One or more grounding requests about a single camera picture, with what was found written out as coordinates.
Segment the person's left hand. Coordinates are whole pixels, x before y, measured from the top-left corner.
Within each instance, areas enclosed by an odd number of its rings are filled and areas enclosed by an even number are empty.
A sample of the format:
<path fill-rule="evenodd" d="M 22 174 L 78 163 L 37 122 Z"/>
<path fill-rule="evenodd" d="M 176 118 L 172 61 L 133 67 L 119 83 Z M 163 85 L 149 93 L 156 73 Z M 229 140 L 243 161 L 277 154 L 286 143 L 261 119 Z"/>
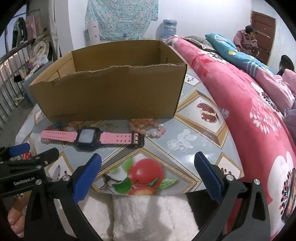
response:
<path fill-rule="evenodd" d="M 19 238 L 24 237 L 25 216 L 23 209 L 25 206 L 22 202 L 16 202 L 8 212 L 9 225 Z"/>

